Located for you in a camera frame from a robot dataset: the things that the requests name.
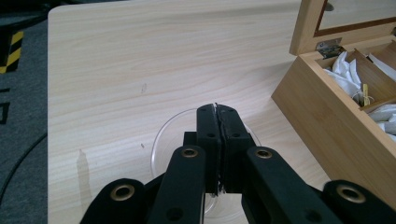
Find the open wooden box lid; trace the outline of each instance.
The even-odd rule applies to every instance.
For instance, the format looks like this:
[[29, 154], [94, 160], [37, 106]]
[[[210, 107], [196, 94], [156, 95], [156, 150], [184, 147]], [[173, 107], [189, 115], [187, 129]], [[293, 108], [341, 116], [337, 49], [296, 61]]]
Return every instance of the open wooden box lid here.
[[302, 0], [290, 53], [391, 37], [395, 27], [395, 0]]

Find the dark gray carpet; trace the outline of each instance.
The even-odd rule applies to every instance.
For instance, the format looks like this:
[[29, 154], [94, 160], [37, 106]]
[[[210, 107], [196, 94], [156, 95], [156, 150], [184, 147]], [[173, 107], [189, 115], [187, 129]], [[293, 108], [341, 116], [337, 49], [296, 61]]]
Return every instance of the dark gray carpet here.
[[[0, 24], [6, 20], [10, 18], [0, 18]], [[24, 152], [47, 132], [48, 22], [23, 31], [18, 70], [0, 75], [0, 90], [9, 89], [0, 92], [0, 104], [10, 102], [7, 123], [0, 124], [0, 186]], [[47, 223], [47, 157], [46, 137], [12, 177], [0, 207], [1, 224]]]

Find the wooden table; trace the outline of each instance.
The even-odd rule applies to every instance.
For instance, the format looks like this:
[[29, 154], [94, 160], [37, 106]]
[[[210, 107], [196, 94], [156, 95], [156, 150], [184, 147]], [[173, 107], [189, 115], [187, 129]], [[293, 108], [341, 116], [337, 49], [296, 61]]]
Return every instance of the wooden table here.
[[321, 189], [328, 177], [271, 99], [294, 59], [299, 5], [144, 0], [53, 9], [49, 223], [79, 223], [113, 180], [149, 182], [161, 127], [212, 103], [235, 108], [262, 145]]

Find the wooden box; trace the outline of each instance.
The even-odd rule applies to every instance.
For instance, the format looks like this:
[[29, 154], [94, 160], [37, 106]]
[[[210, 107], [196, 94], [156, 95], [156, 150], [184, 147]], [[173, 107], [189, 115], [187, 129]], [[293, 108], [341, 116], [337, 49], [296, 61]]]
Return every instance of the wooden box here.
[[[396, 69], [396, 8], [387, 4], [390, 17], [322, 29], [327, 1], [303, 0], [290, 46], [297, 58], [272, 98], [331, 179], [358, 183], [396, 209], [396, 143], [367, 115], [396, 104], [396, 82], [364, 57], [371, 52]], [[317, 49], [334, 44], [357, 59], [374, 103], [358, 105], [323, 70], [336, 57]]]

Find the metal hinge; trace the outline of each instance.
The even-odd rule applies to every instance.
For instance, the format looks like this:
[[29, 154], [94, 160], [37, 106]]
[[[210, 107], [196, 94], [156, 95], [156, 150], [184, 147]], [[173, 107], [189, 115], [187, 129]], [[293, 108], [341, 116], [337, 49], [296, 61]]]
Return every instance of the metal hinge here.
[[323, 56], [323, 59], [337, 57], [341, 51], [341, 37], [326, 41], [320, 41], [317, 44], [317, 51]]

